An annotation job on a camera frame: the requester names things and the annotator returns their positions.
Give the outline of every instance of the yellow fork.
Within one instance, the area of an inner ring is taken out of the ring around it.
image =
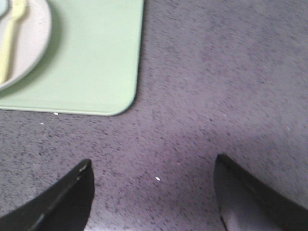
[[[26,13],[26,5],[27,0],[13,0],[12,15],[8,21],[0,50],[0,84],[6,81],[10,70],[14,31],[18,21],[22,19]]]

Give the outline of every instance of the white plate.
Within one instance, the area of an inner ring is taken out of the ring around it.
[[[11,13],[0,19],[0,47]],[[0,84],[0,90],[25,77],[40,61],[51,35],[51,12],[46,0],[28,0],[27,14],[16,33],[12,58],[12,71],[8,80]]]

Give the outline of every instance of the green placemat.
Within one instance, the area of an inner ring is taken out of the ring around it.
[[[47,52],[0,92],[0,108],[116,115],[134,100],[143,0],[49,0]]]

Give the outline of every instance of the speckled gray countertop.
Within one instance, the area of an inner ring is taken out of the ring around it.
[[[144,18],[124,114],[0,111],[0,215],[91,158],[87,231],[223,231],[221,152],[308,207],[308,1],[148,0]]]

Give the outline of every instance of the table surface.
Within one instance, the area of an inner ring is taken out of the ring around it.
[[[91,158],[86,231],[223,231],[221,152],[308,207],[307,62],[306,0],[146,1],[128,111],[0,111],[0,216]]]

